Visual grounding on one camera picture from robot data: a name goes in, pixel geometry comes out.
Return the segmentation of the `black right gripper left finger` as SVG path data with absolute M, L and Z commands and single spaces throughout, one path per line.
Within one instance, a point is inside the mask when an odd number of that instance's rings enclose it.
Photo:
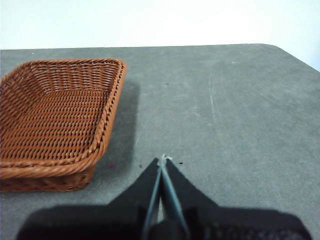
M 160 167 L 155 158 L 108 204 L 57 205 L 29 215 L 19 240 L 139 240 L 159 202 Z

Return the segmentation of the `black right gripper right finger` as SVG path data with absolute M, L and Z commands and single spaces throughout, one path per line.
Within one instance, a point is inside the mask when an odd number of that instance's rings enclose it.
M 295 215 L 274 209 L 220 206 L 168 158 L 161 161 L 165 199 L 191 240 L 309 240 Z

